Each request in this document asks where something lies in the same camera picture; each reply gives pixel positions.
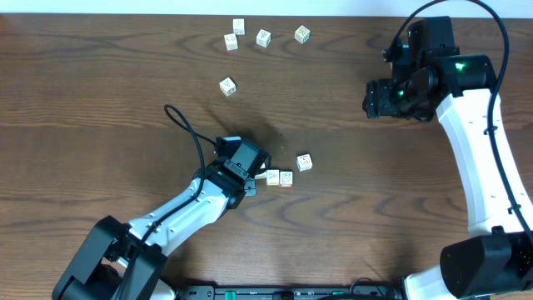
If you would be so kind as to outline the wooden block red side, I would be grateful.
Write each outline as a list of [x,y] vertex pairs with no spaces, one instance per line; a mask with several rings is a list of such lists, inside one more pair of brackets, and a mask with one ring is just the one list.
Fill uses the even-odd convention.
[[282,188],[291,188],[293,185],[293,172],[280,171],[279,173],[280,186]]

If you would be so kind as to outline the wooden block yellow side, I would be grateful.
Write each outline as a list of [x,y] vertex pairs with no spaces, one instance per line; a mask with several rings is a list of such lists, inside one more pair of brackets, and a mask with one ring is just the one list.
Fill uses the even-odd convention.
[[300,172],[304,172],[312,169],[313,163],[311,160],[311,155],[309,153],[302,154],[296,157],[296,165]]

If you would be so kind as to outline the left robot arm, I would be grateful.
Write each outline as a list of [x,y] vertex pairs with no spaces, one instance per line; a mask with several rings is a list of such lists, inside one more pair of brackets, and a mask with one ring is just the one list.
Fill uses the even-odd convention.
[[101,219],[52,291],[54,299],[175,299],[162,279],[170,254],[193,233],[238,207],[271,156],[240,137],[218,138],[217,159],[178,196],[119,222]]

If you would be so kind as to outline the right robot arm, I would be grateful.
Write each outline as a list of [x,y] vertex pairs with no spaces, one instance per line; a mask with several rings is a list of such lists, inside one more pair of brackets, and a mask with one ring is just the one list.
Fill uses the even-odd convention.
[[451,143],[466,195],[469,238],[438,265],[404,279],[408,299],[468,299],[532,288],[532,204],[501,121],[496,75],[484,54],[463,55],[451,20],[412,23],[383,53],[390,78],[366,86],[369,118],[436,118]]

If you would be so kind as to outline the wooden block green side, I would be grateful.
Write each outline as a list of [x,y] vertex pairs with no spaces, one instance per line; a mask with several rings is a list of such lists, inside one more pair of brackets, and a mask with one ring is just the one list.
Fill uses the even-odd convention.
[[257,34],[256,42],[257,42],[257,45],[267,48],[271,42],[271,33],[264,29],[260,29]]

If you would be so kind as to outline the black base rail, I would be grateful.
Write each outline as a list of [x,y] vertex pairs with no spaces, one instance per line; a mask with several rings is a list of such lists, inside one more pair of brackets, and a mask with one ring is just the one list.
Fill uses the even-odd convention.
[[357,299],[404,299],[403,292],[394,285],[362,281],[348,286],[211,286],[196,285],[177,290],[178,300],[312,300],[331,296],[353,296]]

